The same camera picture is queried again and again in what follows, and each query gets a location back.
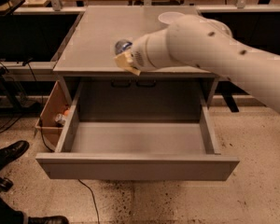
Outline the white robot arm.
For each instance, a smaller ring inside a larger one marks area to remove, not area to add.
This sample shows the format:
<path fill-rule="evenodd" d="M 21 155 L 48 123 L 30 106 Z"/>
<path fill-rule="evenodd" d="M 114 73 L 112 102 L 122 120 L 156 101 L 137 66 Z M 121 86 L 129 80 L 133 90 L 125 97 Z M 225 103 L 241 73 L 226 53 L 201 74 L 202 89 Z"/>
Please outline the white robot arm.
<path fill-rule="evenodd" d="M 226 34 L 224 27 L 184 15 L 134 40 L 115 62 L 137 76 L 167 67 L 197 67 L 226 78 L 280 114 L 280 55 L 251 48 Z"/>

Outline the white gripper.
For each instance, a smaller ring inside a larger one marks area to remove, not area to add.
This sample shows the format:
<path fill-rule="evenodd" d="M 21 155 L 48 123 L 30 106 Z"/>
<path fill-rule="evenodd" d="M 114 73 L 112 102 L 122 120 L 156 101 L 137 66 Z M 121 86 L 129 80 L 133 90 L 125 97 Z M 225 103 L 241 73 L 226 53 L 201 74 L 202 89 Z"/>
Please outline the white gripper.
<path fill-rule="evenodd" d="M 115 58 L 117 67 L 139 76 L 141 71 L 158 70 L 177 65 L 166 45 L 166 30 L 143 35 L 134 40 L 131 52 L 124 51 Z"/>

